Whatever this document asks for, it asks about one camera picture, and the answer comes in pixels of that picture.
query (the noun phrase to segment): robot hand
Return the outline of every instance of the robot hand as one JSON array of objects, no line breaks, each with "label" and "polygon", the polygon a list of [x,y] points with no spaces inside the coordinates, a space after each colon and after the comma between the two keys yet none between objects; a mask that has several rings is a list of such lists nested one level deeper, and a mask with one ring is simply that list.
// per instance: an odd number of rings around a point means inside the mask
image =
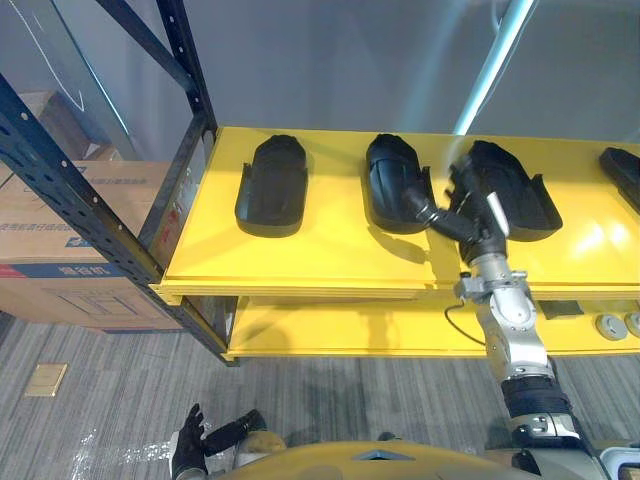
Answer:
[{"label": "robot hand", "polygon": [[184,426],[178,433],[178,443],[176,451],[171,459],[171,479],[176,480],[187,470],[200,470],[208,475],[207,466],[204,461],[204,445],[202,434],[204,427],[201,425],[204,416],[200,411],[200,404],[196,403],[184,421]]}]

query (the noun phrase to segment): gray carpet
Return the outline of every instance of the gray carpet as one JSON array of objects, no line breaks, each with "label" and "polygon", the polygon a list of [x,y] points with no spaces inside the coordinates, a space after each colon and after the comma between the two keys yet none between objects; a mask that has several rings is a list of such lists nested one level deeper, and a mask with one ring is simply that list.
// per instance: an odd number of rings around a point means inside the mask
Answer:
[{"label": "gray carpet", "polygon": [[[289,445],[405,439],[481,453],[508,441],[482,360],[255,359],[220,365],[187,334],[0,326],[0,478],[168,478],[168,445],[199,401],[219,425],[258,407]],[[68,362],[55,398],[24,398],[37,362]],[[595,440],[640,439],[640,356],[558,361]]]}]

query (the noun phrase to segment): metal shelving rack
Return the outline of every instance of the metal shelving rack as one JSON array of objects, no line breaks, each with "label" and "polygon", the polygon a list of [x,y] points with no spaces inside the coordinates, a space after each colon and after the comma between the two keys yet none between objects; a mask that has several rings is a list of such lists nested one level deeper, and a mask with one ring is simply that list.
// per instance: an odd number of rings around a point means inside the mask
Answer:
[{"label": "metal shelving rack", "polygon": [[233,298],[214,298],[212,324],[188,298],[167,305],[148,285],[158,283],[164,268],[150,245],[170,205],[178,180],[186,170],[198,141],[218,124],[200,68],[183,0],[157,0],[171,45],[169,52],[125,0],[96,0],[114,20],[184,89],[193,118],[173,158],[167,176],[138,237],[75,168],[56,142],[31,114],[0,74],[0,158],[38,196],[87,240],[109,262],[143,291],[205,348],[227,365],[225,320],[235,311]]}]

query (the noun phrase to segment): yellow shelf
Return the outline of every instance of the yellow shelf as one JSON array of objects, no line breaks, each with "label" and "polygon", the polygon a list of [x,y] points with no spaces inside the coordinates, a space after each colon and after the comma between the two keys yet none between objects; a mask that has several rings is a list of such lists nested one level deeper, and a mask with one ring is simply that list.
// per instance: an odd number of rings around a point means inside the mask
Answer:
[{"label": "yellow shelf", "polygon": [[[279,239],[242,232],[234,205],[243,163],[274,134],[298,138],[307,152],[309,186],[302,227]],[[428,231],[391,235],[366,218],[364,155],[375,133],[222,129],[194,206],[160,285],[180,295],[274,295],[415,298],[451,289],[461,266],[456,246]],[[564,220],[534,243],[509,242],[509,262],[526,269],[538,299],[637,298],[640,217],[601,172],[597,158],[615,144],[552,139],[402,134],[431,166],[437,200],[450,160],[475,139],[495,141],[530,176],[544,175]],[[639,145],[620,145],[640,154]]]},{"label": "yellow shelf", "polygon": [[[484,347],[453,329],[443,310],[451,300],[393,300],[273,305],[242,297],[226,356],[484,357]],[[547,320],[537,331],[550,355],[639,353],[640,338],[607,340],[595,327],[599,313],[621,318],[637,311],[633,301],[581,302],[584,315]],[[464,331],[484,340],[472,307],[451,312]]]}]

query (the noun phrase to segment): round button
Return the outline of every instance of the round button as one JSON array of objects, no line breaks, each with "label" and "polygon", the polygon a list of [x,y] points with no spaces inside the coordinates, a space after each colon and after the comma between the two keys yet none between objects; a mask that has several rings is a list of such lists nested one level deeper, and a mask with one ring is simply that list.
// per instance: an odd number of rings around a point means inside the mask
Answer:
[{"label": "round button", "polygon": [[596,319],[596,328],[609,340],[622,340],[627,336],[627,326],[615,315],[606,313]]},{"label": "round button", "polygon": [[631,333],[640,337],[640,312],[629,313],[624,318],[624,323]]}]

